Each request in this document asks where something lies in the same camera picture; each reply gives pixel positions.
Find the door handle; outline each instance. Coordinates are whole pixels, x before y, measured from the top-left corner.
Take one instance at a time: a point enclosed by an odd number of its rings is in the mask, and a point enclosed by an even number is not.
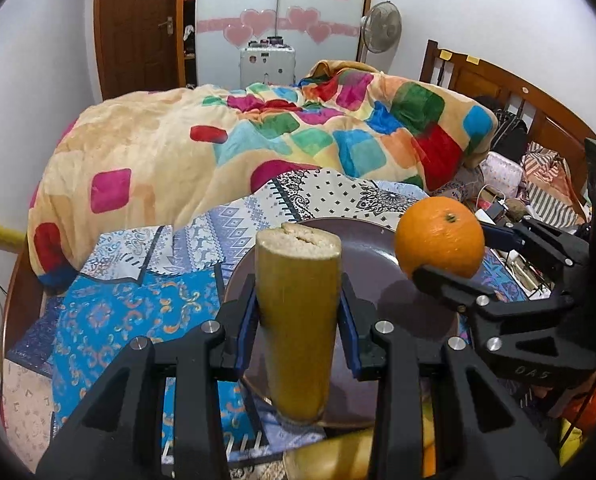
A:
[[[172,36],[174,33],[174,18],[172,16],[167,16],[167,21],[158,23],[158,28],[167,27],[167,35]]]

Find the pink heart sticker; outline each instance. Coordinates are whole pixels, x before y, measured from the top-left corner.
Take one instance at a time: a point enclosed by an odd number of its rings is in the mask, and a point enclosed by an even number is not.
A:
[[[316,25],[320,21],[320,11],[313,8],[304,10],[302,7],[289,7],[287,18],[297,30],[306,32],[311,25]]]
[[[275,11],[267,9],[258,12],[254,9],[247,9],[240,15],[240,21],[243,25],[251,27],[254,36],[260,38],[275,24]]]
[[[311,36],[311,39],[316,43],[320,44],[331,36],[331,27],[326,23],[318,23],[318,25],[310,25],[307,28],[307,33]]]
[[[233,46],[240,47],[247,44],[254,30],[249,25],[227,25],[222,33],[225,40],[229,41]]]

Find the colorful comforter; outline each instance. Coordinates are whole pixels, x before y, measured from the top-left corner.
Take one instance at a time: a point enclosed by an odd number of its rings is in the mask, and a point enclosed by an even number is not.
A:
[[[455,92],[321,62],[294,87],[134,92],[85,110],[60,140],[29,211],[41,281],[70,283],[102,233],[179,228],[295,169],[435,190],[488,152],[497,121]]]

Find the wooden bed frame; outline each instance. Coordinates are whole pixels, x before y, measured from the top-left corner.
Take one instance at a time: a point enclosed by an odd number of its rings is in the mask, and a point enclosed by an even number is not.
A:
[[[508,104],[513,95],[536,109],[530,126],[529,137],[545,148],[559,152],[569,164],[574,188],[580,192],[586,181],[584,139],[596,139],[593,131],[571,110],[545,94],[531,83],[496,65],[483,60],[441,50],[436,41],[429,41],[420,81],[431,83],[434,68],[439,65],[439,77],[433,83],[441,85],[447,63],[453,63],[449,89],[469,97],[489,95]],[[5,304],[5,323],[2,353],[22,338],[27,329],[40,316],[43,301],[43,285],[31,268],[27,239],[18,255],[9,282]]]
[[[420,81],[443,86],[445,69],[449,63],[453,65],[449,90],[471,98],[491,96],[505,107],[508,107],[513,96],[517,96],[520,99],[519,116],[527,103],[536,109],[529,128],[529,141],[555,150],[564,157],[571,170],[574,190],[580,202],[584,203],[582,188],[587,175],[584,139],[596,139],[593,130],[562,103],[528,81],[476,57],[441,49],[437,41],[429,40],[427,43]],[[437,65],[440,66],[439,76],[436,81],[431,81]]]

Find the cut bamboo stalk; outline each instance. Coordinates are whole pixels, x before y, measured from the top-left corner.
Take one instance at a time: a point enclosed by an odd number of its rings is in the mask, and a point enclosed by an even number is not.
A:
[[[336,235],[300,224],[255,236],[255,291],[271,401],[293,423],[317,420],[329,396],[341,253]]]
[[[435,474],[435,431],[430,402],[423,404],[423,478]],[[284,452],[288,480],[364,480],[369,470],[373,428],[328,438]]]

